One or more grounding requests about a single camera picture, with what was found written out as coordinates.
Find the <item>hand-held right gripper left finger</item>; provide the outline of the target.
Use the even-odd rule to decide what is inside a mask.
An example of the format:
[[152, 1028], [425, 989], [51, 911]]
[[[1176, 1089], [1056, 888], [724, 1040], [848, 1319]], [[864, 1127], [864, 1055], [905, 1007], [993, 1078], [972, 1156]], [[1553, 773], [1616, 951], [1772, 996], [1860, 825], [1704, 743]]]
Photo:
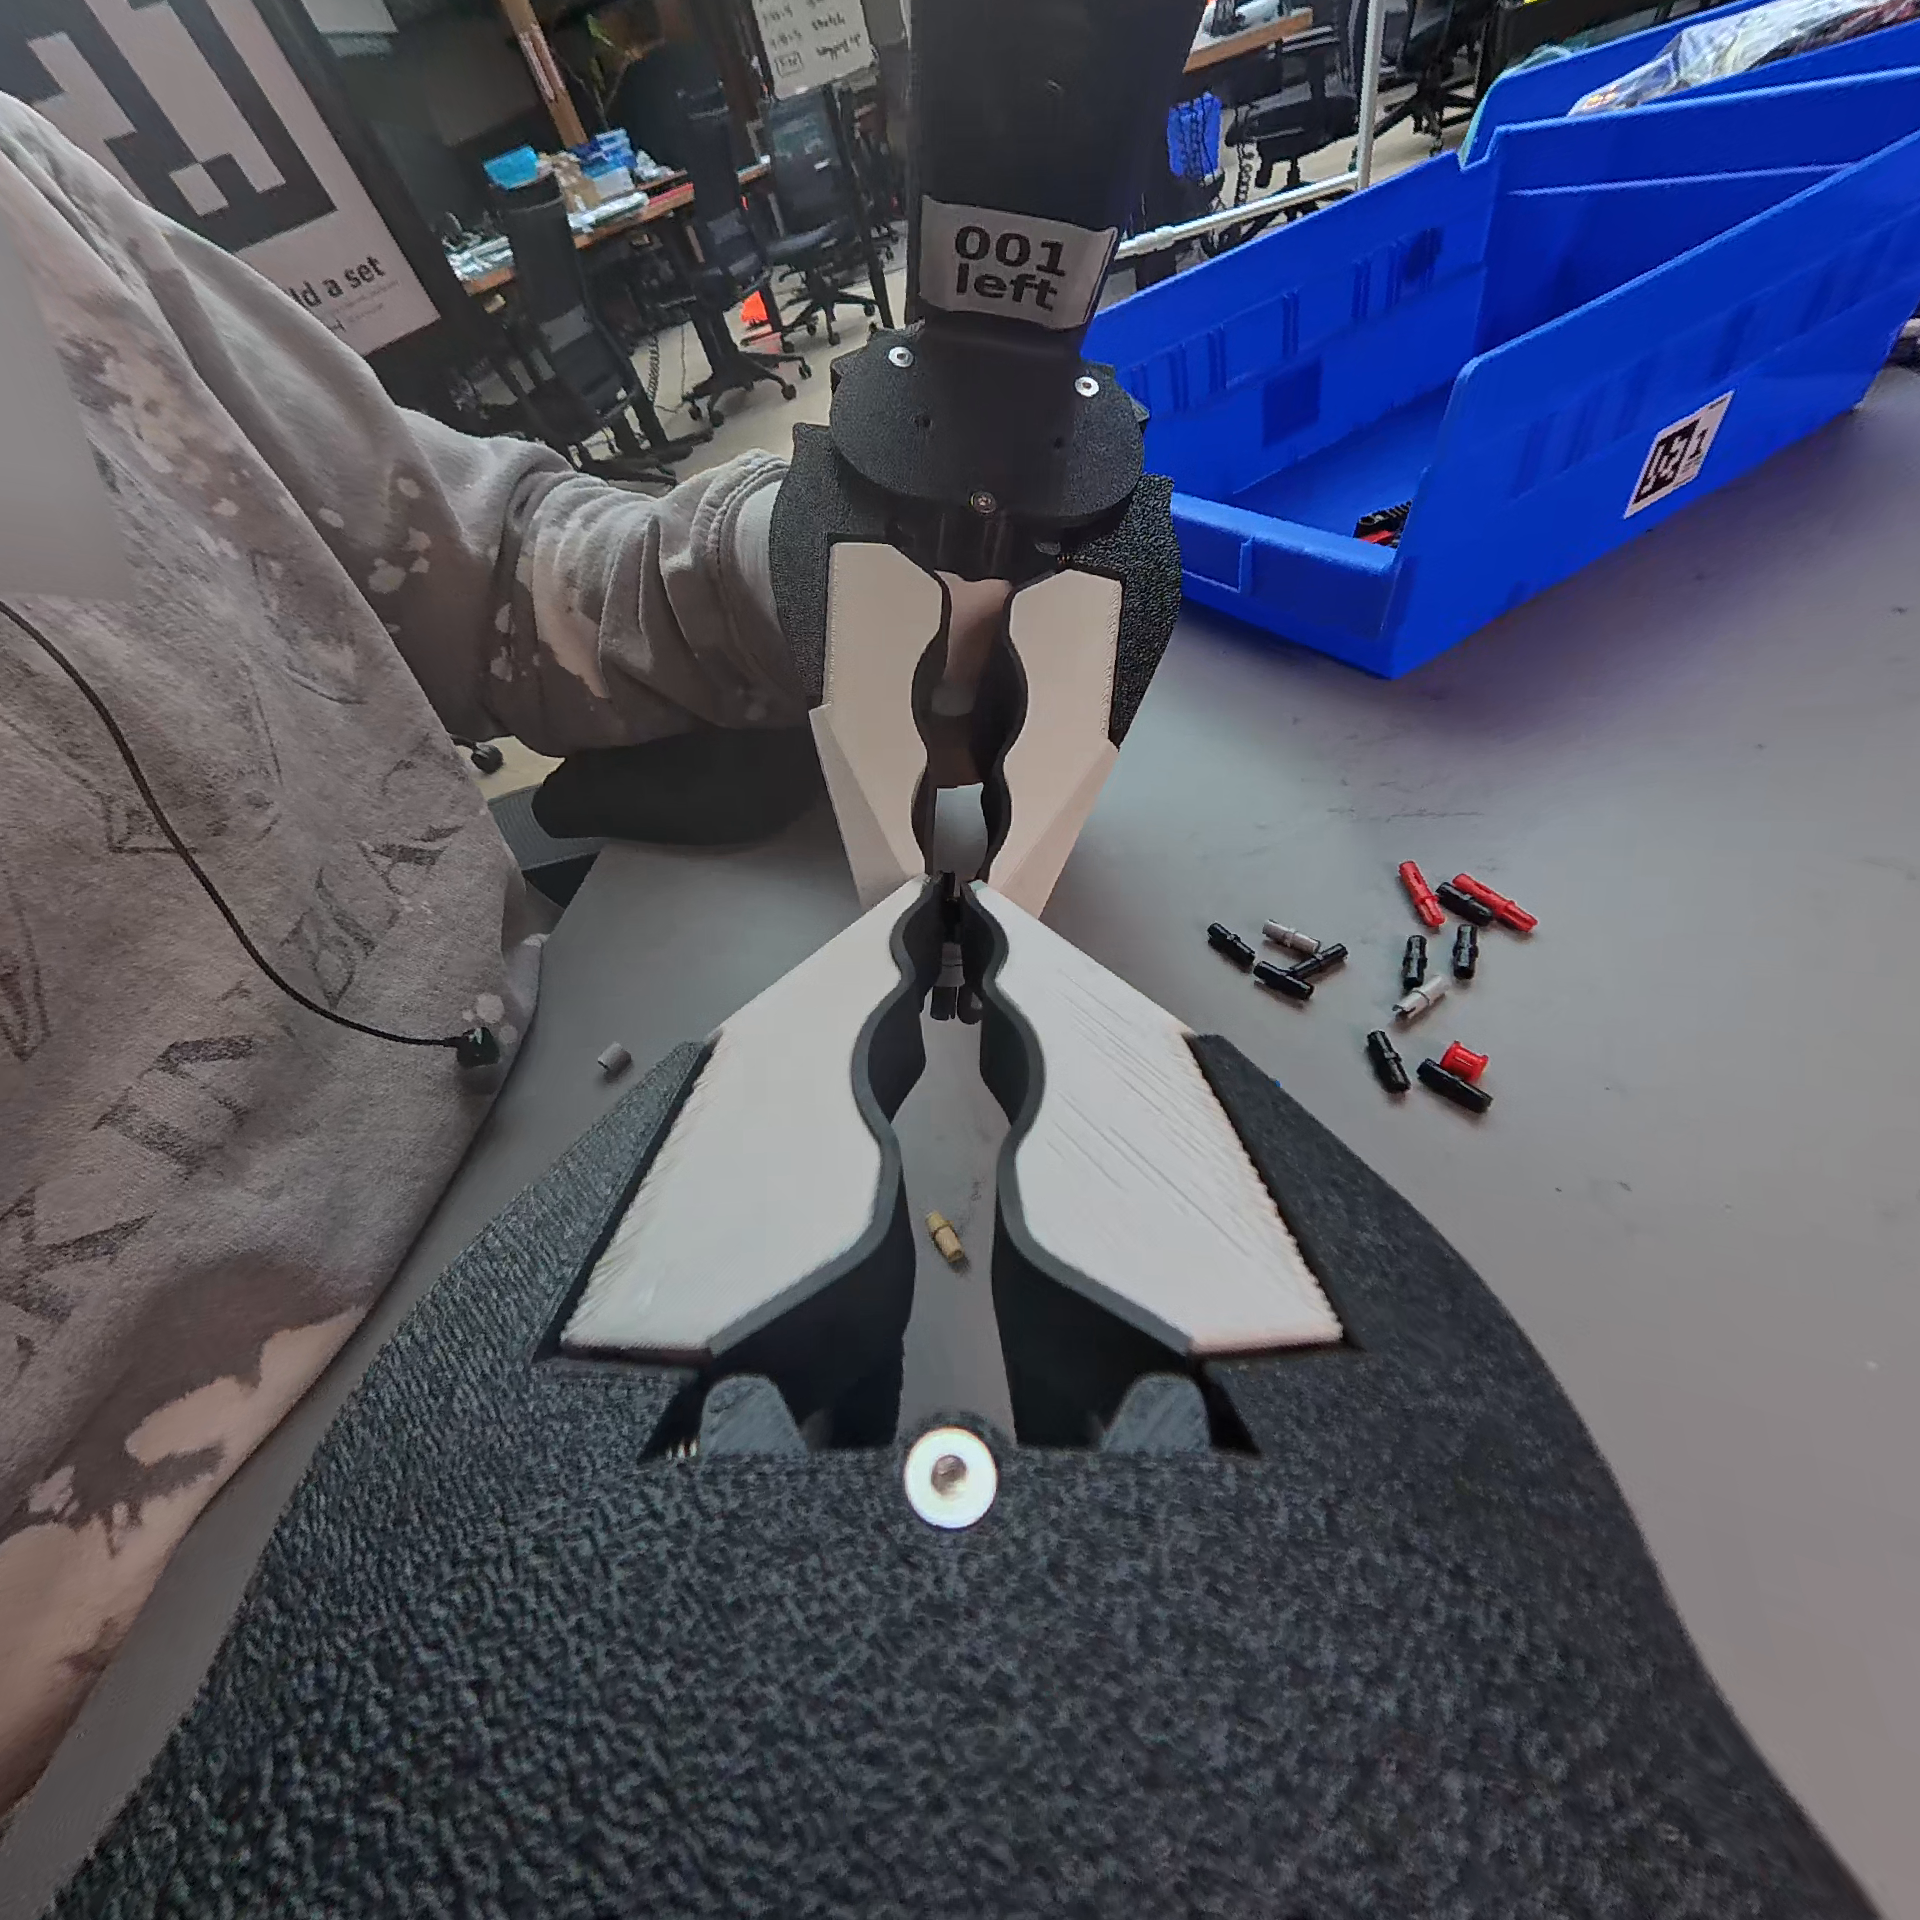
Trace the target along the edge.
[[722, 1022], [561, 1316], [561, 1355], [762, 1376], [827, 1444], [898, 1429], [919, 1269], [897, 1117], [927, 1070], [932, 880]]

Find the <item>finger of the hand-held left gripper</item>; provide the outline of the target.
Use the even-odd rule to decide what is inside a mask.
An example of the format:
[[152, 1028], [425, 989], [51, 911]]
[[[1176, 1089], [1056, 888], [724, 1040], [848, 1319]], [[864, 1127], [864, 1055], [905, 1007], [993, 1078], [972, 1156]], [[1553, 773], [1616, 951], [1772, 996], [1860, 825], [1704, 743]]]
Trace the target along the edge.
[[988, 854], [979, 876], [1040, 917], [1118, 761], [1113, 692], [1120, 582], [1054, 573], [1014, 591], [993, 656], [1004, 736], [980, 765]]
[[823, 699], [810, 715], [856, 895], [929, 872], [937, 784], [922, 731], [945, 667], [947, 588], [890, 544], [841, 542], [827, 566]]

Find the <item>person's left forearm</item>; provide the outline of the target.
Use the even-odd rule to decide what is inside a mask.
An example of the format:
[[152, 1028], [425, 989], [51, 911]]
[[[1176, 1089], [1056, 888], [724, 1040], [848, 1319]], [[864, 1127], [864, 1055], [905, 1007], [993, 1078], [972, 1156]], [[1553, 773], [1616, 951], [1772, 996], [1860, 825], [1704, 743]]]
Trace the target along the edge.
[[394, 638], [452, 728], [569, 756], [804, 719], [774, 579], [787, 459], [753, 448], [644, 496], [523, 439], [396, 419], [428, 548]]

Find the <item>person's grey patterned sweatshirt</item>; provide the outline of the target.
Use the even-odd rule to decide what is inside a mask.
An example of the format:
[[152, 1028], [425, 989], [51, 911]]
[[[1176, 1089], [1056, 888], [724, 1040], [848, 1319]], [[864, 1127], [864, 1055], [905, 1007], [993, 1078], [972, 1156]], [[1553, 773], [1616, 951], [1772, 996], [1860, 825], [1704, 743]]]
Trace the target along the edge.
[[124, 600], [4, 590], [4, 1813], [418, 1232], [537, 958], [450, 733], [552, 481], [4, 100]]

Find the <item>blue storage bin white label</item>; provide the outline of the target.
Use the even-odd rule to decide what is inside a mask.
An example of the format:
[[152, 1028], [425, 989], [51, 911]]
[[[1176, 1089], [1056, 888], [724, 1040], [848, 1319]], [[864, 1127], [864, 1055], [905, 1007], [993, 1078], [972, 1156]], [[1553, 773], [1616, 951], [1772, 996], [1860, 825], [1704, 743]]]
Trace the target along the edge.
[[1406, 677], [1851, 409], [1916, 305], [1916, 131], [1507, 127], [1108, 305], [1187, 600]]

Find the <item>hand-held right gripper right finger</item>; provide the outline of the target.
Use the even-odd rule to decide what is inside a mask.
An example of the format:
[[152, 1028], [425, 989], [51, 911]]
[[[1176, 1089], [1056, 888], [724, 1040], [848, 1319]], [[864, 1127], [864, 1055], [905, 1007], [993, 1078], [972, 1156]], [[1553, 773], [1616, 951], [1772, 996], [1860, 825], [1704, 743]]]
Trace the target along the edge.
[[979, 1072], [1006, 1117], [993, 1302], [1023, 1444], [1104, 1444], [1145, 1379], [1246, 1444], [1220, 1359], [1342, 1347], [1246, 1131], [1274, 1084], [1000, 894], [969, 884]]

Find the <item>grey toy beam with pins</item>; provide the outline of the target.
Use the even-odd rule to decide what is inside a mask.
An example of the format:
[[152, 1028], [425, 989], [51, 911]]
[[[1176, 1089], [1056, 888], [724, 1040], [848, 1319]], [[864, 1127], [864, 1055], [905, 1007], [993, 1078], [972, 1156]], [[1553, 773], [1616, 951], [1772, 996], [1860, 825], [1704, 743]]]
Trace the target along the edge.
[[976, 1027], [984, 1015], [984, 998], [969, 971], [969, 911], [975, 897], [958, 871], [942, 876], [942, 917], [937, 967], [923, 1000], [931, 1022], [961, 1022]]

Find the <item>clear bag of toy parts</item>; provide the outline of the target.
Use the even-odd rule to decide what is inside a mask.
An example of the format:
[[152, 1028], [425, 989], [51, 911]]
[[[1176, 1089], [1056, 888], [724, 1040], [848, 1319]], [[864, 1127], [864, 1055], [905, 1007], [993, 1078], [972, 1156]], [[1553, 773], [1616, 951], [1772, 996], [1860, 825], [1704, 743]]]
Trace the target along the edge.
[[1916, 1], [1764, 1], [1726, 21], [1697, 21], [1659, 54], [1577, 103], [1571, 115], [1654, 105], [1673, 94], [1819, 53], [1918, 19]]

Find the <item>pile of small connector pins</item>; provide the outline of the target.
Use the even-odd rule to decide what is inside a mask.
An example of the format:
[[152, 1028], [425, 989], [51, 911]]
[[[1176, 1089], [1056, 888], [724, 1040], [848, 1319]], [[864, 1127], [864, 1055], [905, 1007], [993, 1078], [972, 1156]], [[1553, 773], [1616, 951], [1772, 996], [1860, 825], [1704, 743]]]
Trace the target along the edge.
[[[1446, 1038], [1436, 1017], [1449, 993], [1481, 977], [1489, 941], [1529, 941], [1543, 920], [1486, 877], [1416, 857], [1400, 861], [1394, 886], [1408, 926], [1394, 961], [1394, 991], [1361, 1030], [1366, 1070], [1393, 1102], [1425, 1089], [1470, 1119], [1486, 1119], [1496, 1107], [1490, 1054]], [[1354, 961], [1351, 943], [1282, 918], [1264, 918], [1254, 933], [1214, 918], [1203, 937], [1217, 960], [1268, 998], [1296, 1007], [1311, 1006], [1323, 982]]]

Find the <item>black white poster sign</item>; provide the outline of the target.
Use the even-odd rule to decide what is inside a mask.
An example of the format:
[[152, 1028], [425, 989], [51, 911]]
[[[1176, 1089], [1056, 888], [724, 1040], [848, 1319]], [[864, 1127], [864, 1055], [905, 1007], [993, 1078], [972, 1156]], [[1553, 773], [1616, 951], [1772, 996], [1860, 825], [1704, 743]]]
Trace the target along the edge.
[[436, 321], [259, 5], [4, 1], [3, 86], [364, 356]]

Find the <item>grey desk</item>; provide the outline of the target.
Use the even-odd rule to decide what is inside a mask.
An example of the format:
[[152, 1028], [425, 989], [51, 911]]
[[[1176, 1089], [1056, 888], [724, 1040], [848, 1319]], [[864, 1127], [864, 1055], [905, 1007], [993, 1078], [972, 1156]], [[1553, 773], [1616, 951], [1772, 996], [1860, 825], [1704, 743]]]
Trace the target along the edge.
[[[1486, 1119], [1361, 1055], [1406, 857], [1543, 920], [1436, 1017]], [[979, 1024], [903, 1102], [972, 1269], [892, 1441], [561, 1355], [714, 1030], [858, 915], [826, 805], [598, 857], [4, 1916], [1916, 1916], [1916, 372], [1406, 679], [1185, 613], [1043, 918], [1275, 1088], [1348, 1331], [1209, 1364], [1246, 1446], [1018, 1441]], [[1206, 943], [1267, 918], [1354, 948], [1305, 1007]]]

